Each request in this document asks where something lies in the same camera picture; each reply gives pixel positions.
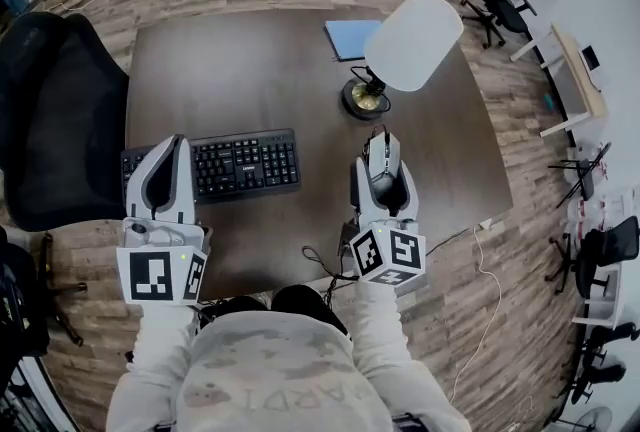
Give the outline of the person's left leg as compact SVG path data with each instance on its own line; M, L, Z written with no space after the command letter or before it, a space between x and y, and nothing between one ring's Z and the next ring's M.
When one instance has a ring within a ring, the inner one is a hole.
M231 313L268 310L268 304L265 304L253 296L238 296L230 299L219 299L213 304L206 305L199 310L200 325L204 327L213 322L216 318Z

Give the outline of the person's left forearm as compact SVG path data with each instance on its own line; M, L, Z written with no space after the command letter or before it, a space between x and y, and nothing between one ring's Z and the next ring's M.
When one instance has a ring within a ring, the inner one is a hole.
M112 395L106 432L176 429L176 400L190 368L195 328L196 315L188 307L142 307L133 361Z

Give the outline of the table lamp with white shade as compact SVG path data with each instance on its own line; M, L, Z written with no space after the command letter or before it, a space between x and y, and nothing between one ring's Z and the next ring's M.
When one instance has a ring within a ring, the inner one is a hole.
M345 110L363 121L380 118L391 108L386 91L422 89L462 33L446 0L405 0L364 43L364 64L351 68L341 92Z

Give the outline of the black keyboard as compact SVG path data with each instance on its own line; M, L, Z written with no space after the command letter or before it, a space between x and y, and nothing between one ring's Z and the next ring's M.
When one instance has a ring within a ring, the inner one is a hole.
M300 187L295 133L290 128L204 137L189 145L195 206Z

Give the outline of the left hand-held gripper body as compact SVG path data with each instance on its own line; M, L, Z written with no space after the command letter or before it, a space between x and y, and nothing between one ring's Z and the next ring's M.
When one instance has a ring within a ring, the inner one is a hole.
M125 302L195 305L212 230L132 217L123 221L123 229L123 244L116 248L116 256Z

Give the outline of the white red plastic bags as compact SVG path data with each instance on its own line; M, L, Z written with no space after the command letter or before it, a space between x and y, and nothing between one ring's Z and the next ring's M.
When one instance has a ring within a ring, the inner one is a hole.
M640 219L640 190L635 188L594 195L589 200L572 198L567 205L567 219L571 224L590 226L600 231L631 216Z

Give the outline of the grey mouse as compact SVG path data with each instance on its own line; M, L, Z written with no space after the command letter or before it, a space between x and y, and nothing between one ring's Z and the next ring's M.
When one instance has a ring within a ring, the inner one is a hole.
M382 196L393 186L400 168L400 142L386 128L378 125L365 144L364 158L372 187Z

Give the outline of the person's right leg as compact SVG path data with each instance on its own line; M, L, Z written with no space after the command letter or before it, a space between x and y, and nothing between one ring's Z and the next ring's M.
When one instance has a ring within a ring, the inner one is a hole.
M347 328L325 303L323 297L306 285L293 285L279 290L272 298L271 310L307 316L332 325L345 336L349 335Z

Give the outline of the person's torso in beige sweatshirt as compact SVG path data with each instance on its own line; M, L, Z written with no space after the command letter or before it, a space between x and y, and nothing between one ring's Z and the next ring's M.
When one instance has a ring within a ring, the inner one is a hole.
M393 432L351 341L303 315L217 318L196 336L177 432Z

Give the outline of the light wooden desk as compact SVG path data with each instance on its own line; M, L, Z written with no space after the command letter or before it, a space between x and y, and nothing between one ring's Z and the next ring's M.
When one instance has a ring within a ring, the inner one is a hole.
M540 132L542 138L548 137L560 131L569 132L578 125L582 125L595 119L604 119L609 116L603 94L593 84L590 71L582 56L582 49L573 35L563 31L556 24L550 25L549 31L530 40L522 48L514 52L509 60L515 62L548 38L553 38L559 48L559 54L550 61L540 64L542 70L550 67L558 67L555 74L551 75L552 83L559 94L559 104L563 107L567 118Z

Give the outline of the black bag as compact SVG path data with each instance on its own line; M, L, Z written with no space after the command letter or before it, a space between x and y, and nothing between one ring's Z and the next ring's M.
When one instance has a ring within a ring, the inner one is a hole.
M41 357L49 341L34 260L0 226L0 356L11 365Z

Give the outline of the person's leg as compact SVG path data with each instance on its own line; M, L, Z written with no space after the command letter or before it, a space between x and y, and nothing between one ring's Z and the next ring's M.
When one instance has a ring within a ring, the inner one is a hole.
M219 299L213 304L206 305L199 310L200 325L204 327L213 322L216 318L231 313L268 310L268 304L265 304L253 296L238 296L230 299Z
M272 298L271 310L307 316L332 325L345 336L349 335L347 328L325 303L323 297L306 285L293 285L279 290Z

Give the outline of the white shelf unit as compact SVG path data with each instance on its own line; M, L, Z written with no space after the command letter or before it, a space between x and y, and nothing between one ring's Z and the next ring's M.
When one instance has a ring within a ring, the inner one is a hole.
M572 318L572 322L615 329L623 309L622 274L622 263L596 268L594 280L589 285L589 296L582 297L582 311Z

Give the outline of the blue notebook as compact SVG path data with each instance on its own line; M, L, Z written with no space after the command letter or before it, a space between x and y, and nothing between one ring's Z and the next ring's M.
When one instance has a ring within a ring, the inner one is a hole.
M333 20L325 30L336 58L344 62L365 58L365 45L380 25L380 20Z

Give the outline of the person's right forearm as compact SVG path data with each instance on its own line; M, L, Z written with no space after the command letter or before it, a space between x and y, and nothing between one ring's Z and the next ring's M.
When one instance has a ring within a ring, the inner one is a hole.
M411 357L389 285L355 285L351 337L355 366L391 417L393 432L472 432L426 367Z

